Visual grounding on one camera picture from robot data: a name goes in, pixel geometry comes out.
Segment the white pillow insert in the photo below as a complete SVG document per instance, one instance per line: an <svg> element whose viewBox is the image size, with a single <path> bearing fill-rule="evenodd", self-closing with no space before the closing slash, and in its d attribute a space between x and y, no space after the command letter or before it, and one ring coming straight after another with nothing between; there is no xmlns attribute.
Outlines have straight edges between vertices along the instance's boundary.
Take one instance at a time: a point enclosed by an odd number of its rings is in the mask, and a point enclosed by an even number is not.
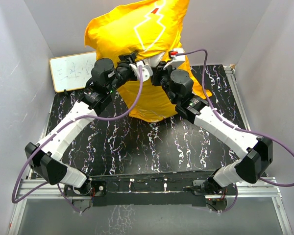
<svg viewBox="0 0 294 235"><path fill-rule="evenodd" d="M163 56L164 56L164 53L162 52L154 56L147 57L143 59L143 61L145 64L148 64L151 68L155 68L162 61Z"/></svg>

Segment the yellow Pikachu pillowcase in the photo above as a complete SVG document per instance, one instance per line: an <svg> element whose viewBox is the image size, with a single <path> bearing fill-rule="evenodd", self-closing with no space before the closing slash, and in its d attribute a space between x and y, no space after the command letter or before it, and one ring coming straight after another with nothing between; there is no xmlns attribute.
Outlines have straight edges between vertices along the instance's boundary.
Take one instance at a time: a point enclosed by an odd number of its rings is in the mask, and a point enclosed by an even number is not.
<svg viewBox="0 0 294 235"><path fill-rule="evenodd" d="M97 60L109 58L115 66L120 61L119 55L132 52L137 52L137 60L145 63L156 58L155 62L168 61L169 51L183 47L181 34L189 3L190 0L143 0L119 5L88 23L84 44L96 50ZM194 81L193 93L205 99L187 56L178 68L190 74ZM118 88L128 108L134 103L138 89L139 81L128 81ZM153 86L148 80L144 82L140 99L129 116L159 122L176 114L175 105L162 88Z"/></svg>

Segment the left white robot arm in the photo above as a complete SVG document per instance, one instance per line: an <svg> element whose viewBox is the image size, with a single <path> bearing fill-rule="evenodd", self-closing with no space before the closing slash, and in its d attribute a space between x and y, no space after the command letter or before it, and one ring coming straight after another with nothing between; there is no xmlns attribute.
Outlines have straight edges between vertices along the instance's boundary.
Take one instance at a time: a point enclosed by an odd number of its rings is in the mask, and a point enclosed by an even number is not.
<svg viewBox="0 0 294 235"><path fill-rule="evenodd" d="M62 163L62 157L79 133L112 101L113 92L127 81L136 79L132 70L136 53L120 55L119 59L116 66L109 58L96 60L91 77L70 112L37 144L30 142L25 147L30 168L50 185L66 184L80 195L91 191L87 174Z"/></svg>

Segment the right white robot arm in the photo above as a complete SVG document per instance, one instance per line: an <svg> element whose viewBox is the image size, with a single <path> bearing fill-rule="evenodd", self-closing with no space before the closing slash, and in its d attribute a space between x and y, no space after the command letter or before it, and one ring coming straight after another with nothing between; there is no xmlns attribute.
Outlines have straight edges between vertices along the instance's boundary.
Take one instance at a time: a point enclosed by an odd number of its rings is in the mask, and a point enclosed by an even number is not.
<svg viewBox="0 0 294 235"><path fill-rule="evenodd" d="M233 183L256 183L272 163L272 141L266 137L240 132L235 126L227 126L225 118L218 119L207 100L193 93L194 82L187 71L173 69L171 66L157 66L152 71L152 85L162 87L170 102L175 105L176 112L225 143L239 158L234 163L215 170L199 186L189 189L220 194Z"/></svg>

